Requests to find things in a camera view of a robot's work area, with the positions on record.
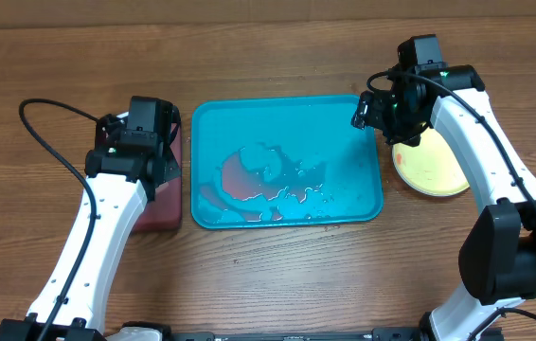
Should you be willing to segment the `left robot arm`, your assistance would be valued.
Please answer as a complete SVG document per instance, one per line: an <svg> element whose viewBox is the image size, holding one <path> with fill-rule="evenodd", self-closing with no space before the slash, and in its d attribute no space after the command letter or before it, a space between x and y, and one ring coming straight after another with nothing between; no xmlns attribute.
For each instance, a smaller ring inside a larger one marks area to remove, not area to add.
<svg viewBox="0 0 536 341"><path fill-rule="evenodd" d="M103 340L108 296L124 246L157 188L181 171L171 145L181 119L103 117L81 176L80 207L49 281L0 340Z"/></svg>

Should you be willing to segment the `yellow-green plate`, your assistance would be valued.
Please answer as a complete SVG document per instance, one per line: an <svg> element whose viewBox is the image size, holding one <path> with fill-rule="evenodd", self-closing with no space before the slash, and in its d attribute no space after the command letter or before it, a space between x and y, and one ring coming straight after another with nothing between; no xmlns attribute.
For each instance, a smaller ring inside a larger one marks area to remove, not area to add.
<svg viewBox="0 0 536 341"><path fill-rule="evenodd" d="M434 129L420 135L417 147L394 145L392 160L401 179L420 193L449 197L470 187L451 148Z"/></svg>

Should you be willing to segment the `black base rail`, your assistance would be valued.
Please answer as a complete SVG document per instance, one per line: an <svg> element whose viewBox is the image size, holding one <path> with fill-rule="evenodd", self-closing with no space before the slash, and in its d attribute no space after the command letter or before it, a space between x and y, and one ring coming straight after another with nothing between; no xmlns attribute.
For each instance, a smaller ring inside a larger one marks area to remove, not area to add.
<svg viewBox="0 0 536 341"><path fill-rule="evenodd" d="M215 334L213 332L172 332L166 325L138 322L124 324L120 331L105 337L117 340L166 341L429 341L420 328L386 327L364 332L282 332Z"/></svg>

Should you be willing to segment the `teal plastic tray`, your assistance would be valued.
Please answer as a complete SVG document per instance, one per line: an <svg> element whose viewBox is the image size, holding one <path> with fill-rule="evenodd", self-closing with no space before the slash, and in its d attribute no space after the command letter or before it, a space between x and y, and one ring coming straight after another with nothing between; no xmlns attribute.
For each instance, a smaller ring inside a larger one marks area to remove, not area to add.
<svg viewBox="0 0 536 341"><path fill-rule="evenodd" d="M191 120L191 214L207 229L369 221L384 194L354 95L237 99Z"/></svg>

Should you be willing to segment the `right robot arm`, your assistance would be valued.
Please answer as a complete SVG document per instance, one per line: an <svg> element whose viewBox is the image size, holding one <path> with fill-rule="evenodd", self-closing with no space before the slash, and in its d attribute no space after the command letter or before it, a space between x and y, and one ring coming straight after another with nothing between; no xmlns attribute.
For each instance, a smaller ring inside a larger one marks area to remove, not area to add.
<svg viewBox="0 0 536 341"><path fill-rule="evenodd" d="M479 216L458 254L461 282L426 313L408 340L501 340L493 327L536 298L536 177L511 146L491 110L485 84L469 65L388 69L388 90L369 86L351 124L383 132L387 144L416 147L432 128L466 177Z"/></svg>

